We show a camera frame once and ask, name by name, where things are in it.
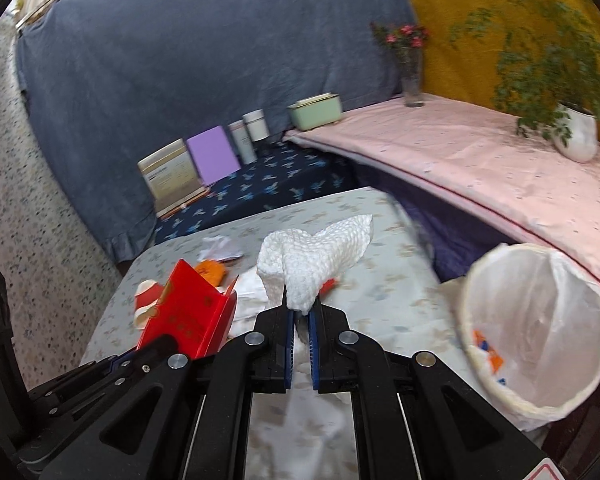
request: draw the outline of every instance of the silver bolt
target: silver bolt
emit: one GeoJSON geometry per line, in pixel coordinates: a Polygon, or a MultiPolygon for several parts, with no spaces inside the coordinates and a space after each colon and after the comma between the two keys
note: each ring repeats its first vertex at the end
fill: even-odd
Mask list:
{"type": "Polygon", "coordinates": [[[436,364],[436,356],[431,352],[420,352],[418,355],[416,355],[416,362],[420,366],[429,368],[430,366],[436,364]]]}
{"type": "Polygon", "coordinates": [[[344,332],[340,332],[338,339],[342,344],[345,345],[353,345],[358,342],[359,336],[355,332],[351,330],[345,330],[344,332]]]}
{"type": "Polygon", "coordinates": [[[244,336],[244,342],[249,346],[258,346],[264,343],[264,336],[260,332],[249,332],[244,336]]]}
{"type": "Polygon", "coordinates": [[[186,366],[188,362],[189,358],[184,354],[174,354],[167,359],[169,368],[173,368],[174,370],[186,366]]]}

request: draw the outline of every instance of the potted plant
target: potted plant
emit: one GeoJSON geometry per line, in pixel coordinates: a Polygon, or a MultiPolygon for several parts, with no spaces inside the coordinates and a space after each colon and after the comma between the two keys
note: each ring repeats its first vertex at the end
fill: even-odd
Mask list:
{"type": "Polygon", "coordinates": [[[497,0],[451,27],[451,43],[504,36],[496,71],[500,82],[493,103],[516,115],[517,133],[553,137],[558,150],[587,162],[598,149],[600,124],[600,40],[590,21],[557,0],[497,0]],[[542,32],[525,27],[525,17],[541,16],[542,32]]]}
{"type": "Polygon", "coordinates": [[[371,23],[376,41],[395,57],[400,71],[404,105],[418,107],[422,100],[422,47],[429,31],[419,25],[378,25],[371,23]]]}

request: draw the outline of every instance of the white trash bag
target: white trash bag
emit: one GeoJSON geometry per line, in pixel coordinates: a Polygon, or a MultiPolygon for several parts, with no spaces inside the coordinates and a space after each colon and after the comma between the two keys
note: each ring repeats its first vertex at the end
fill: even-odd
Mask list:
{"type": "Polygon", "coordinates": [[[519,430],[564,418],[600,382],[600,286],[560,251],[520,244],[485,254],[457,315],[480,382],[519,430]]]}

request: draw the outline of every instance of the dark blue patterned cloth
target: dark blue patterned cloth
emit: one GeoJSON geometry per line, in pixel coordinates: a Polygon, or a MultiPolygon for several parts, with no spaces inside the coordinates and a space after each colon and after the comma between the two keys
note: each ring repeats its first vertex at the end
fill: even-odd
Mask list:
{"type": "Polygon", "coordinates": [[[213,184],[209,195],[159,221],[155,243],[357,187],[344,158],[279,142],[255,162],[213,184]]]}

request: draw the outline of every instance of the white vase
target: white vase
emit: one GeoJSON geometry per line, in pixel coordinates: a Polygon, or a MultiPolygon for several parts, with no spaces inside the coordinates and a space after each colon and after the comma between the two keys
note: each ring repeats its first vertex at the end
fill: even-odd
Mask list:
{"type": "Polygon", "coordinates": [[[598,129],[596,118],[591,113],[574,110],[568,105],[558,104],[558,110],[567,114],[561,121],[571,130],[571,138],[565,146],[560,137],[554,137],[557,150],[576,162],[589,162],[598,152],[598,129]]]}

